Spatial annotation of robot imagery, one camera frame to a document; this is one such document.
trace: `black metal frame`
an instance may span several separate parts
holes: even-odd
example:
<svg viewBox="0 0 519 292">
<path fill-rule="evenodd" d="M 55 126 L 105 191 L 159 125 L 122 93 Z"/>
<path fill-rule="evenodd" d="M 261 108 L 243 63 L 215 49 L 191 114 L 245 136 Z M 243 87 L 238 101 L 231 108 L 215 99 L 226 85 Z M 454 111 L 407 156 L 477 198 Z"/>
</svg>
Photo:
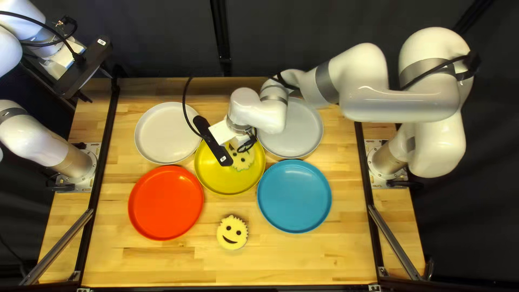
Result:
<svg viewBox="0 0 519 292">
<path fill-rule="evenodd" d="M 459 34 L 465 33 L 474 23 L 475 21 L 484 13 L 484 11 L 492 4 L 493 0 L 475 0 L 472 6 L 465 12 L 462 18 L 456 23 L 453 28 L 454 31 Z M 229 45 L 229 33 L 228 33 L 228 25 L 227 25 L 227 16 L 226 16 L 226 1 L 225 0 L 210 0 L 211 10 L 213 15 L 213 24 L 215 30 L 216 43 L 218 48 L 218 58 L 220 60 L 220 65 L 222 68 L 222 72 L 224 76 L 231 76 L 231 56 L 230 56 L 230 45 Z M 98 160 L 98 169 L 96 172 L 97 180 L 94 181 L 94 185 L 92 187 L 92 193 L 90 196 L 90 201 L 88 208 L 93 208 L 94 217 L 89 221 L 89 223 L 84 227 L 83 236 L 81 238 L 81 243 L 79 247 L 78 257 L 75 266 L 75 274 L 79 273 L 79 279 L 74 281 L 67 281 L 62 283 L 53 283 L 53 284 L 39 284 L 39 285 L 31 285 L 31 286 L 17 286 L 17 287 L 8 287 L 8 288 L 0 288 L 0 291 L 58 291 L 58 292 L 73 292 L 76 291 L 81 286 L 81 282 L 83 280 L 83 271 L 86 265 L 86 259 L 88 256 L 88 249 L 90 245 L 90 240 L 92 236 L 92 229 L 95 219 L 95 212 L 97 211 L 97 205 L 99 201 L 99 195 L 101 191 L 102 177 L 104 175 L 104 170 L 106 166 L 106 160 L 108 155 L 108 149 L 110 147 L 110 139 L 112 136 L 112 129 L 115 119 L 115 113 L 117 109 L 117 101 L 119 97 L 120 88 L 117 86 L 117 78 L 112 79 L 112 96 L 110 99 L 110 106 L 108 108 L 108 114 L 105 124 L 105 129 L 103 133 L 103 144 L 101 147 L 101 152 Z M 370 229 L 370 236 L 372 242 L 373 249 L 373 257 L 374 257 L 374 265 L 376 269 L 377 276 L 377 284 L 378 287 L 370 287 L 368 285 L 297 285 L 297 286 L 221 286 L 221 287 L 96 287 L 92 290 L 96 292 L 105 291 L 172 291 L 172 290 L 181 290 L 181 291 L 208 291 L 208 290 L 218 290 L 224 292 L 237 292 L 237 291 L 259 291 L 259 292 L 270 292 L 270 291 L 278 291 L 278 290 L 319 290 L 319 291 L 378 291 L 378 289 L 382 290 L 391 290 L 391 291 L 429 291 L 429 292 L 449 292 L 449 291 L 508 291 L 507 289 L 502 289 L 500 287 L 496 287 L 496 281 L 480 281 L 477 282 L 478 285 L 482 286 L 473 286 L 466 284 L 473 284 L 474 282 L 467 281 L 467 279 L 461 279 L 458 281 L 453 280 L 449 281 L 448 279 L 444 279 L 445 282 L 433 282 L 433 281 L 411 281 L 411 280 L 403 280 L 400 278 L 393 278 L 388 275 L 384 268 L 384 261 L 382 257 L 381 247 L 380 247 L 380 238 L 378 233 L 378 227 L 374 220 L 370 217 L 367 212 L 368 206 L 373 206 L 373 194 L 370 185 L 369 178 L 369 170 L 366 160 L 366 152 L 364 148 L 364 135 L 362 130 L 362 124 L 359 122 L 355 122 L 355 132 L 357 139 L 357 147 L 359 152 L 359 161 L 361 167 L 362 174 L 362 183 L 364 188 L 364 196 L 366 202 L 366 215 L 368 217 L 368 226 Z M 499 282 L 499 284 L 503 284 L 505 287 L 513 287 L 517 288 L 517 283 L 511 282 Z"/>
<path fill-rule="evenodd" d="M 97 212 L 97 206 L 99 202 L 99 194 L 101 192 L 101 184 L 103 182 L 104 169 L 106 167 L 106 160 L 108 159 L 108 150 L 110 148 L 110 141 L 112 139 L 112 130 L 114 128 L 115 113 L 117 111 L 117 102 L 119 100 L 120 88 L 117 85 L 117 76 L 119 66 L 114 67 L 112 79 L 112 96 L 110 97 L 110 105 L 108 106 L 108 113 L 106 115 L 106 123 L 104 126 L 103 140 L 101 144 L 101 151 L 99 152 L 98 168 L 95 171 L 94 184 L 92 186 L 92 192 L 90 194 L 90 201 L 88 202 L 88 208 L 93 209 L 92 219 L 83 228 L 83 235 L 81 237 L 81 243 L 79 246 L 78 256 L 76 260 L 75 271 L 79 271 L 79 282 L 83 281 L 85 265 L 87 263 L 88 248 L 90 246 L 90 240 L 92 238 L 92 230 L 95 222 L 95 214 Z"/>
</svg>

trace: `white plate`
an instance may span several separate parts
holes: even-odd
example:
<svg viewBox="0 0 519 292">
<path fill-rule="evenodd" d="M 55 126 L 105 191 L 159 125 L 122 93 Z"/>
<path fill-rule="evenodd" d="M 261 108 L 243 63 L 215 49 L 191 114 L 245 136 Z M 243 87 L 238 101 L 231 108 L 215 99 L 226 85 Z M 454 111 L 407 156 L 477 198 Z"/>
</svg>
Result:
<svg viewBox="0 0 519 292">
<path fill-rule="evenodd" d="M 285 130 L 280 134 L 258 131 L 258 140 L 270 153 L 282 158 L 300 158 L 310 154 L 321 142 L 323 122 L 306 101 L 289 97 Z"/>
<path fill-rule="evenodd" d="M 193 125 L 198 113 L 188 105 L 186 112 Z M 139 153 L 157 164 L 173 164 L 188 158 L 201 141 L 187 125 L 180 102 L 161 103 L 145 112 L 135 127 L 134 137 Z"/>
</svg>

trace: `metal mounting plate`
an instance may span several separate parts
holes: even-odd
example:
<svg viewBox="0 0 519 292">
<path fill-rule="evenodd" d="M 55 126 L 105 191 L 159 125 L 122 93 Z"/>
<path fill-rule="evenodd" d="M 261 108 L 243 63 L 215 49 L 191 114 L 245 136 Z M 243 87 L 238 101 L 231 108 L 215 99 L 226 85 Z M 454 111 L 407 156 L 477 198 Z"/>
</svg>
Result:
<svg viewBox="0 0 519 292">
<path fill-rule="evenodd" d="M 364 139 L 364 146 L 366 147 L 366 159 L 368 164 L 370 163 L 370 157 L 373 156 L 374 149 L 382 146 L 387 140 L 384 139 Z M 373 190 L 376 189 L 406 189 L 406 187 L 388 187 L 386 185 L 386 179 L 381 176 L 375 175 L 370 169 L 370 184 Z M 407 171 L 405 168 L 399 170 L 394 177 L 394 180 L 408 180 Z"/>
</svg>

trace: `blue plate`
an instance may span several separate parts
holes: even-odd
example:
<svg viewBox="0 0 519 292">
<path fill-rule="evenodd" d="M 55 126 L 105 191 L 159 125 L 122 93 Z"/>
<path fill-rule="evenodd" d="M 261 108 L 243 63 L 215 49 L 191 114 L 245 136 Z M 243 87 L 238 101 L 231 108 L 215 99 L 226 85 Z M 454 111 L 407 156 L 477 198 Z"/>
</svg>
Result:
<svg viewBox="0 0 519 292">
<path fill-rule="evenodd" d="M 301 160 L 272 165 L 259 181 L 257 194 L 265 219 L 288 233 L 317 228 L 332 207 L 332 190 L 323 173 Z"/>
</svg>

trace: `sponge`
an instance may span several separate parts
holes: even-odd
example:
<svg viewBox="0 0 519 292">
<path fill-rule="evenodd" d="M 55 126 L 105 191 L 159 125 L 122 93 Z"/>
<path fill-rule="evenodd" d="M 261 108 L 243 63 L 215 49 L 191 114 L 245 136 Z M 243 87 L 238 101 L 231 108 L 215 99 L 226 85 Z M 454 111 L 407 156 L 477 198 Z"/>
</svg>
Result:
<svg viewBox="0 0 519 292">
<path fill-rule="evenodd" d="M 233 167 L 237 171 L 249 169 L 251 164 L 254 162 L 254 156 L 255 156 L 254 147 L 251 147 L 249 150 L 247 150 L 243 153 L 238 153 L 238 151 L 236 151 L 236 149 L 234 149 L 234 147 L 230 143 L 226 143 L 225 149 L 232 156 L 233 161 L 234 161 Z"/>
</svg>

